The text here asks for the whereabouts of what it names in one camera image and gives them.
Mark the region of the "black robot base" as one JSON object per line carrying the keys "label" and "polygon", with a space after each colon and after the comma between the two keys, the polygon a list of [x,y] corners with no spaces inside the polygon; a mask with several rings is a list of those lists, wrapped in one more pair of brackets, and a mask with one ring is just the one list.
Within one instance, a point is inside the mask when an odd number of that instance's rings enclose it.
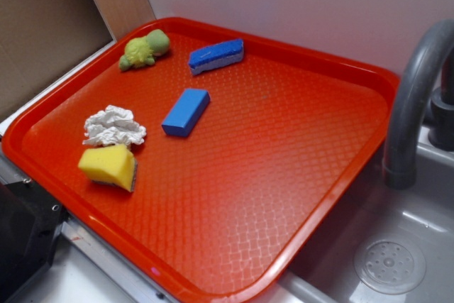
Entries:
{"label": "black robot base", "polygon": [[36,182],[1,185],[1,301],[10,302],[53,263],[63,205]]}

